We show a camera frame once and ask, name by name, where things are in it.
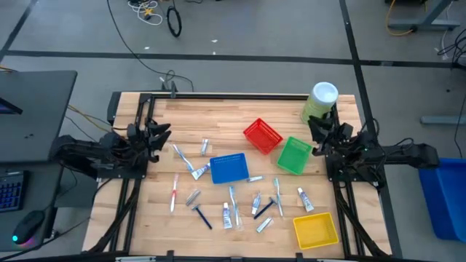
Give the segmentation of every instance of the wooden tabletop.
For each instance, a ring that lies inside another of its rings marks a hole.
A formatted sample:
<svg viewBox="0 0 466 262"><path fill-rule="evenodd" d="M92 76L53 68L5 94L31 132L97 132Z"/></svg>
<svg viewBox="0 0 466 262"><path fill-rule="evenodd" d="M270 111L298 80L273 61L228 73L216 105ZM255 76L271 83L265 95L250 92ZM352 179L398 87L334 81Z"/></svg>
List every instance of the wooden tabletop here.
<svg viewBox="0 0 466 262"><path fill-rule="evenodd" d="M137 92L122 93L115 127L126 127L134 122L138 98ZM160 162L149 164L147 177L142 182L130 253L166 255L168 250L174 250L175 255L183 256L294 258L295 253L302 252L305 258L343 258L333 186L327 180L324 159L310 156L300 176L292 175L276 165L288 136L315 145L308 126L299 117L303 105L304 101L296 100L156 99L154 120L159 124L172 124L168 143L176 144L195 168L207 164L211 157L243 152L250 176L264 175L265 179L254 183L238 181L213 185L208 171L199 180L194 180L181 158L171 146L166 145L159 154ZM353 95L340 95L337 108L341 123L351 124L355 132L360 129L360 117ZM284 141L265 156L242 133L258 117L284 137ZM200 156L203 138L210 141L206 156ZM171 215L169 203L176 173L180 175L178 196ZM268 198L275 196L272 182L275 177L280 180L285 217L280 217L277 207L271 207L255 221L251 214L253 198L260 191L261 208L267 204ZM240 230L226 230L223 227L223 203L228 202L230 209L232 207L230 185L236 190L243 222ZM113 221L120 187L121 181L114 180L95 198L83 250L92 247ZM306 213L303 208L297 194L298 187L303 188L315 206L312 212ZM391 253L376 190L367 183L353 183L353 188L360 222L380 248ZM199 215L185 205L187 197L195 189L202 192L195 202L201 204L200 209L213 230L209 230ZM300 250L293 218L324 212L331 213L340 243ZM257 233L256 228L269 215L274 218L274 223ZM347 221L347 225L352 252L356 253L350 222ZM125 229L123 226L120 231L120 249Z"/></svg>

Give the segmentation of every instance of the small plastic crate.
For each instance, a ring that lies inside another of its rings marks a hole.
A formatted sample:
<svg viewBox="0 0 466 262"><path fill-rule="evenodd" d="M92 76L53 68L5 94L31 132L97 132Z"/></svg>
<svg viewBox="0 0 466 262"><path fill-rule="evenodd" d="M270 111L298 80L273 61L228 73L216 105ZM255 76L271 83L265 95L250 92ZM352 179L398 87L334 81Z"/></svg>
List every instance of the small plastic crate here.
<svg viewBox="0 0 466 262"><path fill-rule="evenodd" d="M330 213L294 218L293 225L301 250L338 243L338 234Z"/></svg>
<svg viewBox="0 0 466 262"><path fill-rule="evenodd" d="M264 155L270 153L283 140L275 130L260 118L257 118L242 133Z"/></svg>
<svg viewBox="0 0 466 262"><path fill-rule="evenodd" d="M312 146L294 137L289 137L277 161L277 165L295 175L303 173Z"/></svg>
<svg viewBox="0 0 466 262"><path fill-rule="evenodd" d="M466 242L466 160L441 159L440 167L419 170L435 235Z"/></svg>
<svg viewBox="0 0 466 262"><path fill-rule="evenodd" d="M212 182L214 184L249 178L244 153L211 158L210 171L212 172Z"/></svg>

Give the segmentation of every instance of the gray floor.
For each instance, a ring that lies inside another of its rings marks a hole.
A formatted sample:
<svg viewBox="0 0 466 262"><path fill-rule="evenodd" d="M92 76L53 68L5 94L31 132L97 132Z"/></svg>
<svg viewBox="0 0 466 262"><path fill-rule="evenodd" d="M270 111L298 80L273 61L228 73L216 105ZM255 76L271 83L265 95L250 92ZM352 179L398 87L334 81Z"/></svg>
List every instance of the gray floor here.
<svg viewBox="0 0 466 262"><path fill-rule="evenodd" d="M190 55L268 55L350 59L350 49L337 0L204 0L187 4L177 0L183 15L183 33L174 39L167 26L150 26L138 21L126 1L112 0L116 21L135 52ZM7 40L27 0L0 0L0 46ZM384 18L388 6L382 0L347 0L359 56L364 60L404 60L441 62L435 53L443 32L419 32L407 37L388 36ZM395 6L393 17L422 15L422 7ZM454 2L449 17L466 25L466 4ZM458 34L449 33L446 44ZM13 42L11 50L67 52L127 52L121 43L104 0L39 0L31 16ZM147 60L160 71L175 70L189 77L197 92L309 92L320 81L333 82L343 94L354 94L363 116L353 67L314 63L232 62L198 60ZM71 104L97 117L105 117L106 105L115 90L154 90L159 76L131 59L58 58L6 56L1 62L19 71L71 69L78 79ZM363 67L374 116L382 131L380 140L396 143L404 137L435 146L442 157L458 157L453 127L422 126L419 118L430 114L458 114L466 92L466 73L435 68ZM178 88L190 86L177 81ZM102 132L70 112L94 138ZM85 139L65 120L62 133ZM466 148L465 129L459 132ZM404 258L431 261L463 261L466 245L435 237L427 213L417 171L410 167L387 167L395 221ZM72 178L66 174L63 184ZM80 178L79 188L92 192L95 183ZM89 200L75 208L61 208L55 228L64 230L90 214ZM86 225L59 242L24 255L78 253Z"/></svg>

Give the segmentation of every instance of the blue basket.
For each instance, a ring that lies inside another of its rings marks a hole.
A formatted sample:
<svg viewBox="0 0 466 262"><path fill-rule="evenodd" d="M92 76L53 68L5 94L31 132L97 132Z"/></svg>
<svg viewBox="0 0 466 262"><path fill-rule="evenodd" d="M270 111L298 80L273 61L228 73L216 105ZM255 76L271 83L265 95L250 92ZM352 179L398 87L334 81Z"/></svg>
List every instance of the blue basket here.
<svg viewBox="0 0 466 262"><path fill-rule="evenodd" d="M434 170L419 170L435 235L466 242L466 160L441 159Z"/></svg>
<svg viewBox="0 0 466 262"><path fill-rule="evenodd" d="M212 172L212 182L214 184L249 178L244 153L211 158L210 171Z"/></svg>

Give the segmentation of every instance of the black desk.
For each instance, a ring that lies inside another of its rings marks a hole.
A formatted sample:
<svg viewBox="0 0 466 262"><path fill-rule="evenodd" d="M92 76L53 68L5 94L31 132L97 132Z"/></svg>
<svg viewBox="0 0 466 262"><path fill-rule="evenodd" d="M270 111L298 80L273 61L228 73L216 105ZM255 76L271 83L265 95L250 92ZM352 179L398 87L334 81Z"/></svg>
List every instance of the black desk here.
<svg viewBox="0 0 466 262"><path fill-rule="evenodd" d="M23 110L21 115L0 114L0 172L31 172L23 209L0 213L0 251L40 245L52 229L63 168L48 162L48 155L60 132L76 75L75 71L0 74L0 97ZM43 210L50 204L32 240L21 246L13 244L12 232L17 222L30 211Z"/></svg>

